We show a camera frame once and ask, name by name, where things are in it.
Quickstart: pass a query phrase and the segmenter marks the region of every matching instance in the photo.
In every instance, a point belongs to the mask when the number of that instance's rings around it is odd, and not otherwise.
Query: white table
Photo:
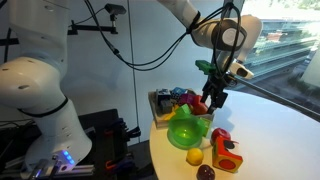
[[[216,180],[320,179],[320,123],[286,106],[250,94],[226,91],[229,97],[215,112],[211,132],[220,127],[239,142],[244,162],[235,174],[213,168]],[[208,137],[203,138],[203,164],[211,163]],[[189,165],[187,151],[170,144],[167,130],[150,132],[152,163],[160,180],[196,179],[199,166]]]

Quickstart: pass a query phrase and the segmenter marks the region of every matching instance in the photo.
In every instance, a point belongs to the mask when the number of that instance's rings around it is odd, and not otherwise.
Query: yellow ball
[[[193,166],[198,166],[202,163],[203,152],[199,148],[191,148],[188,150],[187,162]]]

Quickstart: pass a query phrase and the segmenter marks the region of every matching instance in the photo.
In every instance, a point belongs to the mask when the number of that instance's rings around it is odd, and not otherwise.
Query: dark purple ball
[[[198,169],[197,179],[198,180],[214,180],[215,172],[210,166],[203,164]]]

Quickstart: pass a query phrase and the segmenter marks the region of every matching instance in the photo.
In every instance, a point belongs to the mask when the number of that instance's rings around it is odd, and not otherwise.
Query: glass window
[[[246,0],[242,14],[263,22],[245,62],[255,74],[248,82],[319,113],[320,0]],[[241,84],[233,89],[270,98]]]

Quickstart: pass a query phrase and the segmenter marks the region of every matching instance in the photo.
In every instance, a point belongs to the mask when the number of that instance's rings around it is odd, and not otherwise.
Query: green plastic bowl
[[[180,149],[199,146],[202,140],[204,124],[195,116],[169,121],[168,139]]]

